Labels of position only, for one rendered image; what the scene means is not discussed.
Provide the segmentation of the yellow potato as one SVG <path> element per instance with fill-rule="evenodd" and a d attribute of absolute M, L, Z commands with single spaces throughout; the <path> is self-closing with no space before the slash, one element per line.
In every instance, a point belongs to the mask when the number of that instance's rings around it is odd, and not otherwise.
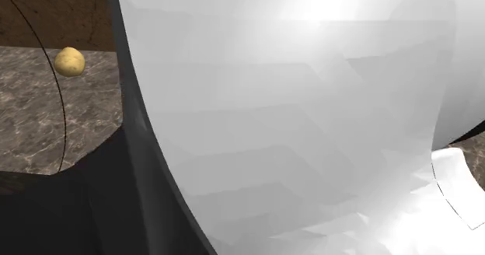
<path fill-rule="evenodd" d="M 56 55 L 54 69 L 64 77 L 80 76 L 85 70 L 85 58 L 75 48 L 65 47 Z"/>

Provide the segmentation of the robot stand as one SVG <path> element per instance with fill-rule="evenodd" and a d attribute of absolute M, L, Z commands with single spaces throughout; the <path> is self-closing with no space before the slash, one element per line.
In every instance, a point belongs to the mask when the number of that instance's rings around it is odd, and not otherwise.
<path fill-rule="evenodd" d="M 211 255 L 172 198 L 153 206 L 119 127 L 73 167 L 0 195 L 0 255 Z"/>

